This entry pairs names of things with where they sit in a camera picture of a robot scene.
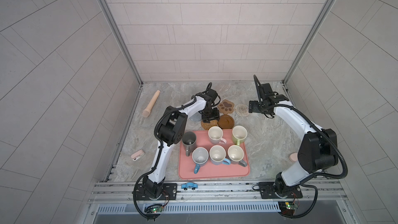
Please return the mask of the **beige wooden pestle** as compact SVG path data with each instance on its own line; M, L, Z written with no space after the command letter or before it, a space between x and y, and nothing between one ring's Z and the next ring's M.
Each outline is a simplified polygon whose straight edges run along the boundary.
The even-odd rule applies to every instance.
M156 103L156 101L157 101L157 99L158 99L160 93L161 93L161 91L160 91L160 90L157 90L157 91L154 93L154 95L153 95L152 99L150 100L150 102L148 103L148 105L146 106L146 108L143 110L142 116L143 116L144 118L147 118L147 117L150 116L151 111L152 111L152 109L153 109L153 107L154 107L154 105L155 105L155 103Z

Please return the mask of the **white multicolour woven coaster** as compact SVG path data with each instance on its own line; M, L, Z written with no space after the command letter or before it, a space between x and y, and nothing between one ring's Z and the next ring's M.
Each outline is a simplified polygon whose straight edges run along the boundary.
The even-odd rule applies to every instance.
M249 107L245 104L237 104L235 112L241 117L247 117L249 115Z

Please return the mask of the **cork paw coaster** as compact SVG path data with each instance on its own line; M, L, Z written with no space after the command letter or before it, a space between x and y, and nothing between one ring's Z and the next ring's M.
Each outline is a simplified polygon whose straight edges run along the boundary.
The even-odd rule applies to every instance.
M234 112L235 104L229 100L223 100L221 103L218 104L217 108L219 112L223 115L229 115Z

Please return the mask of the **blue woven coaster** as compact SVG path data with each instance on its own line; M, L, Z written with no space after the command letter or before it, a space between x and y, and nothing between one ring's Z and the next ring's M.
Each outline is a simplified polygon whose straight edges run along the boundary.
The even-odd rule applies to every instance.
M197 112L197 113L193 114L189 119L191 121L194 121L194 122L201 122L202 121L202 114Z

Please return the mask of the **light blue handled mug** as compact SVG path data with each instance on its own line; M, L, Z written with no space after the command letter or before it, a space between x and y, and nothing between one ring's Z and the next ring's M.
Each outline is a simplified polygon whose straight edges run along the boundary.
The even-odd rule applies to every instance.
M226 150L220 145L214 145L209 151L209 156L212 164L216 166L219 166L221 164L231 164L230 160L227 158Z

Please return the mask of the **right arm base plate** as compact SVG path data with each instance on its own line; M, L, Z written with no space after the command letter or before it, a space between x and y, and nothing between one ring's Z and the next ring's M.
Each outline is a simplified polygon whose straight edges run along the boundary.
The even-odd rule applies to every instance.
M299 185L286 186L283 182L260 182L258 188L262 199L303 198Z

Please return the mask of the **right circuit board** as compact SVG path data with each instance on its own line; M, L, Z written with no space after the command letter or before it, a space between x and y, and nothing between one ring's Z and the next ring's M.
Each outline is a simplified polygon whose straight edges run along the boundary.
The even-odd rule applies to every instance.
M293 216L295 211L299 208L299 204L294 202L278 202L281 215Z

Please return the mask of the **rattan woven coaster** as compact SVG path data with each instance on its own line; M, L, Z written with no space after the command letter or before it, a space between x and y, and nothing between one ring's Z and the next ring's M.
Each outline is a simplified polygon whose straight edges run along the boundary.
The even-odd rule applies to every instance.
M201 127L204 130L209 130L211 127L217 127L218 126L218 120L211 120L209 123L201 121Z

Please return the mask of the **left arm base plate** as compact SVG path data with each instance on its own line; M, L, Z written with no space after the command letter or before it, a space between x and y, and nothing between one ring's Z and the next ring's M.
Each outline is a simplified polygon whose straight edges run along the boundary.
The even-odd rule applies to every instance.
M177 184L165 183L161 185L143 185L140 183L138 184L138 187L133 190L133 194L136 195L136 199L139 201L176 200Z

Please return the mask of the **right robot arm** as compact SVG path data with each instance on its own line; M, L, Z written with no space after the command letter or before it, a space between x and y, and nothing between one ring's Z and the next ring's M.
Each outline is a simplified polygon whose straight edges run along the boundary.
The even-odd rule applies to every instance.
M336 133L312 122L286 96L273 91L270 84L261 84L256 75L254 82L258 100L249 102L249 112L267 118L279 116L302 139L297 162L276 176L273 186L276 196L288 197L297 186L317 176L345 178L348 166L337 147Z

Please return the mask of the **pink round disc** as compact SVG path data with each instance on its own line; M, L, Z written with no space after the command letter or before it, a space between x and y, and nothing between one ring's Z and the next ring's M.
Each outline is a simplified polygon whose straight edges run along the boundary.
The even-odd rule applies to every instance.
M297 153L297 152L294 152L294 153L290 154L290 155L289 155L289 159L290 159L290 161L292 161L292 162L297 162L297 161L298 161L298 153Z

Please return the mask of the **aluminium rail frame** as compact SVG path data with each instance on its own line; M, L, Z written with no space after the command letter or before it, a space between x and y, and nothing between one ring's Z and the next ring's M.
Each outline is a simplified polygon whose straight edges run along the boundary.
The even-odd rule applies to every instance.
M193 182L198 184L196 190L183 190L182 184ZM293 199L262 199L258 183L270 180L194 180L167 181L177 184L176 200L139 201L133 190L138 186L134 182L95 183L88 196L83 213L77 218L78 224L93 224L100 214L133 214L140 217L136 210L142 210L153 204L165 204L161 212L167 214L215 214L215 213L279 213L278 202L294 202L299 204L295 214L309 209L314 199L317 200L309 217L324 217L331 214L342 218L343 223L360 223L354 209L343 190L339 180L318 178L300 186L303 198Z

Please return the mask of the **left circuit board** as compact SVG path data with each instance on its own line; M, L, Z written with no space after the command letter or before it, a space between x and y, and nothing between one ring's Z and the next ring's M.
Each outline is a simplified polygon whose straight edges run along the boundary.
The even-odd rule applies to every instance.
M146 214L160 214L164 209L162 204L153 204L145 208Z

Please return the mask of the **green mug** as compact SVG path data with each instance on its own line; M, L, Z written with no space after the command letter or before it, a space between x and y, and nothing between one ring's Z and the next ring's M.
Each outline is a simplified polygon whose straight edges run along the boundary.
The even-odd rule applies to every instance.
M237 125L232 129L232 141L237 146L243 144L247 136L247 129L241 125Z

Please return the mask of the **teal handled mug right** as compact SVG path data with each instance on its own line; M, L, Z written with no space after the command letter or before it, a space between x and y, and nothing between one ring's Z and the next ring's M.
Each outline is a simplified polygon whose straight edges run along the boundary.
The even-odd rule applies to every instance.
M231 164L238 164L240 166L247 167L247 162L244 160L245 153L240 146L230 146L228 149L228 157Z

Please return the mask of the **circuit board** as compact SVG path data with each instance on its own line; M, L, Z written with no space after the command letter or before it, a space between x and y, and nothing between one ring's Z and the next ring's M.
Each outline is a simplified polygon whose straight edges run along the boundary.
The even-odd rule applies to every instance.
M145 208L146 214L160 214L164 209L162 204L153 204Z
M293 216L295 211L299 208L299 204L294 202L278 202L281 215Z

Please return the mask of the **grey metal mug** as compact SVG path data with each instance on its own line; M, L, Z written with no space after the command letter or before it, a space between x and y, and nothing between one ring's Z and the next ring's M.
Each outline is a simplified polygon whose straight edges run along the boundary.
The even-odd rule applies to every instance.
M181 141L184 146L185 155L189 157L197 148L197 136L194 132L186 132Z

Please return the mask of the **blue handled mug left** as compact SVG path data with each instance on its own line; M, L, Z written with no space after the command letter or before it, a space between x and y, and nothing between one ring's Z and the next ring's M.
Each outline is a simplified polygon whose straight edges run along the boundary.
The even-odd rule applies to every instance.
M192 160L195 163L194 174L198 174L200 168L206 164L209 153L206 148L198 147L192 153Z

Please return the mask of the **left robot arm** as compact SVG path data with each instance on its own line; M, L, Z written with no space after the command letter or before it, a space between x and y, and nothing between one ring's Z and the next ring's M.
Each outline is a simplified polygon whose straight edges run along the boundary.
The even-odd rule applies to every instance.
M163 190L166 167L174 147L181 141L187 120L196 113L201 114L204 123L219 120L216 99L218 93L209 83L203 92L191 97L191 100L180 107L169 106L154 128L154 137L159 141L151 170L141 175L136 184L142 182L144 194L150 199L158 199Z

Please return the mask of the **blue toy car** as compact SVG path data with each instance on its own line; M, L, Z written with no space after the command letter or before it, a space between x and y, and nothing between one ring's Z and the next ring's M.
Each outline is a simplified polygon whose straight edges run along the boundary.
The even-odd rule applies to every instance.
M198 188L198 184L193 183L193 182L187 182L187 183L185 183L185 184L182 184L182 185L181 185L181 188L182 188L183 190L188 190L188 189L196 190L196 189Z

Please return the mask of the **dark wooden coaster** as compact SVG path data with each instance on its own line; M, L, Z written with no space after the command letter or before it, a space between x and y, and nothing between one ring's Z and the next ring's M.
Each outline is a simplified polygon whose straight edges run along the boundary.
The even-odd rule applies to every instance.
M221 129L233 129L235 121L230 115L222 115L218 120L218 127Z

